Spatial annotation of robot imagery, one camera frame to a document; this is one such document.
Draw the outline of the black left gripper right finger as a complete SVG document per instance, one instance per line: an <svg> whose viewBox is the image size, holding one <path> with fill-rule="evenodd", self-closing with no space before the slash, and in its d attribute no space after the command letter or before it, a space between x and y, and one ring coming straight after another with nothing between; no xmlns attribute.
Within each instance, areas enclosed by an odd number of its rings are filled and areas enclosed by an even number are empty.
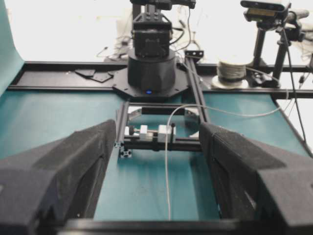
<svg viewBox="0 0 313 235"><path fill-rule="evenodd" d="M200 144L211 172L220 235L310 235L313 161L203 122Z"/></svg>

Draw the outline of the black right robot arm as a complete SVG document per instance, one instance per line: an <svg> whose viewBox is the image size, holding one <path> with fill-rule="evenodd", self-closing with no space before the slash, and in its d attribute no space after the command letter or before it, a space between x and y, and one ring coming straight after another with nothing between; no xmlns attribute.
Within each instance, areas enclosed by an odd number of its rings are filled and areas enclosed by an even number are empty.
<svg viewBox="0 0 313 235"><path fill-rule="evenodd" d="M139 99L140 111L173 116L179 106L157 104L176 85L192 89L199 112L197 140L165 133L135 135L126 126L129 104L117 114L116 144L121 150L202 150L210 170L221 219L206 222L151 222L135 232L203 235L310 235L313 232L313 163L281 148L254 141L208 122L196 71L179 75L170 49L172 24L161 13L173 5L195 7L193 0L138 0L146 10L133 20L134 47L128 66L115 77L116 89Z"/></svg>

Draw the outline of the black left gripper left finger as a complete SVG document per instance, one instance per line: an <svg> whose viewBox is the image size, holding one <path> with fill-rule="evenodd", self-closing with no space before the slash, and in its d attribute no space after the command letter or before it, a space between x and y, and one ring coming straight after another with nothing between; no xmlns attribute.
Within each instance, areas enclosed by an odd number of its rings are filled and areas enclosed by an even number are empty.
<svg viewBox="0 0 313 235"><path fill-rule="evenodd" d="M0 162L0 232L92 218L116 138L111 119Z"/></svg>

